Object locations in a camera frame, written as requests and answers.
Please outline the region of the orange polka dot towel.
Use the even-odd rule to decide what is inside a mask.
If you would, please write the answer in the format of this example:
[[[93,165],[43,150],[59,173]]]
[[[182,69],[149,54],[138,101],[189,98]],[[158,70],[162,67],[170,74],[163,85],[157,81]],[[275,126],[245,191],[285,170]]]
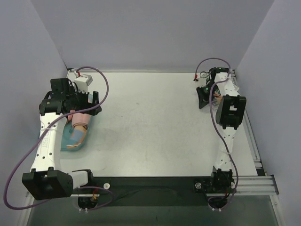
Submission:
[[[66,144],[67,149],[77,150],[82,147],[87,135],[87,129],[82,126],[73,128],[72,134]]]

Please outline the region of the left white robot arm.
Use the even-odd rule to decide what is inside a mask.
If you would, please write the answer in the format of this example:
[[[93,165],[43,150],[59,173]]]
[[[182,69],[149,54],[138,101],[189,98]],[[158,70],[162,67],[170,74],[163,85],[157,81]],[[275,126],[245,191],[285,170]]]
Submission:
[[[85,194],[95,189],[91,170],[64,172],[60,158],[61,151],[76,151],[84,145],[92,116],[102,110],[98,107],[88,113],[77,112],[99,103],[98,92],[88,92],[92,81],[88,75],[74,81],[50,81],[51,90],[39,105],[41,142],[30,172],[22,176],[23,185],[36,200],[70,197],[76,188]]]

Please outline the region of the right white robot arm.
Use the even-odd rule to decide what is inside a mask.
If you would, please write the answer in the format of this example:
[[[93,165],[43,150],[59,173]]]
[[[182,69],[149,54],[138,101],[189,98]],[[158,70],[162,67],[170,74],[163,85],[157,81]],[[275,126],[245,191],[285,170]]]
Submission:
[[[229,73],[228,68],[214,67],[206,73],[206,84],[196,88],[199,109],[211,105],[214,100],[219,101],[214,118],[220,137],[217,158],[211,176],[201,182],[207,193],[229,194],[234,186],[232,170],[235,167],[230,155],[236,131],[244,117],[246,97],[237,92]]]

